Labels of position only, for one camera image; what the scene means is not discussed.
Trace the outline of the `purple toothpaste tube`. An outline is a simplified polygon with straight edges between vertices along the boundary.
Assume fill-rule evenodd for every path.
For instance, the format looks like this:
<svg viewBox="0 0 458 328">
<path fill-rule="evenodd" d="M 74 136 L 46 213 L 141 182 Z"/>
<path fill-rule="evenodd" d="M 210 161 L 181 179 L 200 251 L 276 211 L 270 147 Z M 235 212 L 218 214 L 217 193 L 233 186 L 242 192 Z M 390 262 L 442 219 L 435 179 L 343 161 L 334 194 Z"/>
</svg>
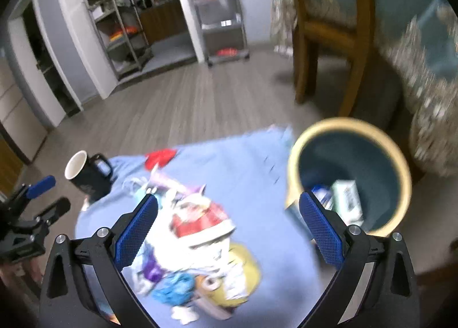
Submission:
<svg viewBox="0 0 458 328">
<path fill-rule="evenodd" d="M 149 243 L 142 244 L 135 260 L 137 277 L 153 284 L 157 284 L 164 278 L 166 270 L 158 263 L 154 247 Z"/>
</svg>

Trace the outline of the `blue white small package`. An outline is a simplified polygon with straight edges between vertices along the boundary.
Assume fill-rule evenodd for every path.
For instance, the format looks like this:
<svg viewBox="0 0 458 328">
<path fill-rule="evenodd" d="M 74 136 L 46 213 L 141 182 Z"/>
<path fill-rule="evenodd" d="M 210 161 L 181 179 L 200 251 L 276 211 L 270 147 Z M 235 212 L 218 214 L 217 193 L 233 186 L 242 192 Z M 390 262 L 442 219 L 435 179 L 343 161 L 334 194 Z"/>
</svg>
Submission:
<svg viewBox="0 0 458 328">
<path fill-rule="evenodd" d="M 326 210 L 333 210 L 334 200 L 330 187 L 326 185 L 315 185 L 311 188 L 311 191 Z"/>
</svg>

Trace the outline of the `lace embroidered teal tablecloth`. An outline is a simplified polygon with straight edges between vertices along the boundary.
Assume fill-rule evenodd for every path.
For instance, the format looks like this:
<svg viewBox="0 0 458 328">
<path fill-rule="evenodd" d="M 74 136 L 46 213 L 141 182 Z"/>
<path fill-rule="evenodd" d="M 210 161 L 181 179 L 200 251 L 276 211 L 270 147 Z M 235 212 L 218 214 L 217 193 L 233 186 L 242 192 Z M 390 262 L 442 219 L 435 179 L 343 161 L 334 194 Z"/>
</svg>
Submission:
<svg viewBox="0 0 458 328">
<path fill-rule="evenodd" d="M 293 55 L 293 0 L 272 0 L 274 50 Z M 356 0 L 305 0 L 311 13 L 356 28 Z M 399 75 L 413 115 L 415 163 L 437 175 L 457 175 L 457 14 L 448 0 L 375 0 L 375 46 Z"/>
</svg>

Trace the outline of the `light blue cartoon blanket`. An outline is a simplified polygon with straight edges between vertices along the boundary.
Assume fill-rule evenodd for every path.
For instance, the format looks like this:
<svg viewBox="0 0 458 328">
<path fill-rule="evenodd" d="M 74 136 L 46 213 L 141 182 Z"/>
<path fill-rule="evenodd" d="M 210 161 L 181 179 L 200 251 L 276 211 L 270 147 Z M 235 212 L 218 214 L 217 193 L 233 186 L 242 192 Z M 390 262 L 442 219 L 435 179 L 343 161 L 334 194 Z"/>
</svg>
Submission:
<svg viewBox="0 0 458 328">
<path fill-rule="evenodd" d="M 206 188 L 260 265 L 258 289 L 225 327 L 297 327 L 334 274 L 284 209 L 292 142 L 291 129 L 272 127 L 183 145 L 165 166 L 169 177 Z"/>
</svg>

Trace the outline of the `grey rolling storage cart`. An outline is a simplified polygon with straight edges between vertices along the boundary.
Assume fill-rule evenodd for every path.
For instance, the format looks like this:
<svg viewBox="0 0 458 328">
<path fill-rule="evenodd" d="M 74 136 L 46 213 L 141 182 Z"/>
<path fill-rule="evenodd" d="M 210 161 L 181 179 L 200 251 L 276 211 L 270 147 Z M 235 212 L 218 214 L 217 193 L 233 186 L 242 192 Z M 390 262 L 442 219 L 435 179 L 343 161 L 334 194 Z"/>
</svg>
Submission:
<svg viewBox="0 0 458 328">
<path fill-rule="evenodd" d="M 191 0 L 203 39 L 206 64 L 249 59 L 241 0 Z"/>
</svg>

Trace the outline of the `blue crumpled plastic glove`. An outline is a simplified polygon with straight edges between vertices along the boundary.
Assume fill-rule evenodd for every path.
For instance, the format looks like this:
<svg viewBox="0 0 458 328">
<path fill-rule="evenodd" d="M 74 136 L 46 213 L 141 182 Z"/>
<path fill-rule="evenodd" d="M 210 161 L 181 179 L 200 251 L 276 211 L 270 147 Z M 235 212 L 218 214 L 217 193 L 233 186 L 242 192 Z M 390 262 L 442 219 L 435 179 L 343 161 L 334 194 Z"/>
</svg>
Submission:
<svg viewBox="0 0 458 328">
<path fill-rule="evenodd" d="M 151 296 L 166 305 L 185 305 L 193 298 L 195 287 L 195 277 L 192 274 L 177 271 L 159 281 Z"/>
</svg>

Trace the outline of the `metal kitchen shelf rack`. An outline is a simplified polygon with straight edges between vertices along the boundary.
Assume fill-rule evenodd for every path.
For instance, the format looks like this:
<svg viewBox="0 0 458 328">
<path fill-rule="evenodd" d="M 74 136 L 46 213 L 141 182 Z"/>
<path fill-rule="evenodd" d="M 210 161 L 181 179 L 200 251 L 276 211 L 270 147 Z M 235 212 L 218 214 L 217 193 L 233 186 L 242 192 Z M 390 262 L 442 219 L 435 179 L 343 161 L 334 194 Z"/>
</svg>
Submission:
<svg viewBox="0 0 458 328">
<path fill-rule="evenodd" d="M 152 53 L 135 0 L 84 2 L 117 79 L 141 71 Z"/>
</svg>

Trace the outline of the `black white ceramic mug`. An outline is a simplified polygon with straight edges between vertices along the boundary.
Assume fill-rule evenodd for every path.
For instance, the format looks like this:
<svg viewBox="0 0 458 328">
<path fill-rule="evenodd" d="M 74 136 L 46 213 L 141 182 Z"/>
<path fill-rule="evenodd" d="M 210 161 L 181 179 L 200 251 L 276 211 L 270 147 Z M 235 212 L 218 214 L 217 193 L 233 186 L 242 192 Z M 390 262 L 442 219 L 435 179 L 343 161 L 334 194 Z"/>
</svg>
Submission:
<svg viewBox="0 0 458 328">
<path fill-rule="evenodd" d="M 64 177 L 90 202 L 96 202 L 110 193 L 113 168 L 103 154 L 89 156 L 87 151 L 78 151 L 68 161 Z"/>
</svg>

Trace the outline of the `brown wooden chair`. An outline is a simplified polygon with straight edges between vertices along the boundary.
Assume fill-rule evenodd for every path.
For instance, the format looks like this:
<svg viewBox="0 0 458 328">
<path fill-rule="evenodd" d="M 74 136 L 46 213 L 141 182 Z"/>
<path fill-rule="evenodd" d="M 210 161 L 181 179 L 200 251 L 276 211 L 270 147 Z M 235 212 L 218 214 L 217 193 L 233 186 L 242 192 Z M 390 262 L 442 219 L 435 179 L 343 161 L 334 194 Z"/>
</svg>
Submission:
<svg viewBox="0 0 458 328">
<path fill-rule="evenodd" d="M 311 13 L 306 0 L 293 0 L 297 26 L 293 29 L 293 69 L 295 99 L 304 103 L 314 95 L 317 82 L 319 48 L 345 56 L 350 75 L 338 115 L 347 117 L 355 105 L 358 91 L 373 51 L 375 34 L 375 1 L 356 0 L 356 26 L 347 28 L 328 18 Z"/>
</svg>

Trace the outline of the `yellow rimmed teal trash bin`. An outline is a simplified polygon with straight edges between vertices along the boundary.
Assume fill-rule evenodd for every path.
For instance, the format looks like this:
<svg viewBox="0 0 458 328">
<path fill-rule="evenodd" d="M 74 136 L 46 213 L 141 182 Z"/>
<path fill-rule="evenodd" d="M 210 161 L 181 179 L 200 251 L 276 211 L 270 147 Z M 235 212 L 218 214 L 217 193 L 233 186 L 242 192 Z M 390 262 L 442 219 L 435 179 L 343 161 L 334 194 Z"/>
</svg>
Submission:
<svg viewBox="0 0 458 328">
<path fill-rule="evenodd" d="M 382 130 L 353 118 L 324 119 L 307 128 L 290 150 L 285 210 L 298 216 L 307 188 L 354 181 L 362 228 L 388 237 L 405 217 L 412 192 L 411 172 L 400 147 Z"/>
</svg>

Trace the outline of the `red white paper cup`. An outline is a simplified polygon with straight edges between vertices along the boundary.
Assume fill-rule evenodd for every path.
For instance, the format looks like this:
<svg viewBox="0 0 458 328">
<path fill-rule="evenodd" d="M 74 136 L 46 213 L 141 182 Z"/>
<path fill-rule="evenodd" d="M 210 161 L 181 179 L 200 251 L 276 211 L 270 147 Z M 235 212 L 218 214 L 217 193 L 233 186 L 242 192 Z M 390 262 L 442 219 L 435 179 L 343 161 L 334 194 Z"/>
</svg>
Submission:
<svg viewBox="0 0 458 328">
<path fill-rule="evenodd" d="M 195 193 L 175 204 L 170 228 L 181 244 L 199 247 L 230 236 L 235 225 L 220 205 Z"/>
</svg>

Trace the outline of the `purple snack wrapper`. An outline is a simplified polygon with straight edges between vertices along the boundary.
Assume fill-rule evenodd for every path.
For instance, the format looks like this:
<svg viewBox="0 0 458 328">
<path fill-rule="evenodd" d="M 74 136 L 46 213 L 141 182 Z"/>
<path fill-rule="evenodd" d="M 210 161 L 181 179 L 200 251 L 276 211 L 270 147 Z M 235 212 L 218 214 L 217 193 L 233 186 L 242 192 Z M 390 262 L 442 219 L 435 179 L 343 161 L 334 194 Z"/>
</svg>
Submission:
<svg viewBox="0 0 458 328">
<path fill-rule="evenodd" d="M 206 185 L 188 186 L 180 181 L 169 177 L 156 164 L 151 170 L 150 178 L 147 182 L 147 188 L 156 189 L 157 191 L 173 191 L 182 199 L 192 194 L 204 195 Z"/>
</svg>

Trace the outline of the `white green medicine box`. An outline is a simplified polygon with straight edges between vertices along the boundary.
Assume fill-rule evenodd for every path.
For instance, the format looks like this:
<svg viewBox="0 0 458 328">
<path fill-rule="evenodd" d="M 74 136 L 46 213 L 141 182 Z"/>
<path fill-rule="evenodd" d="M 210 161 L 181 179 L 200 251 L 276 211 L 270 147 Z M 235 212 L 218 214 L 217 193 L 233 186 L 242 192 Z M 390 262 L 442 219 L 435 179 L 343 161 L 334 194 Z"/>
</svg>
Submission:
<svg viewBox="0 0 458 328">
<path fill-rule="evenodd" d="M 362 206 L 355 181 L 337 180 L 331 186 L 333 210 L 345 225 L 363 224 Z"/>
</svg>

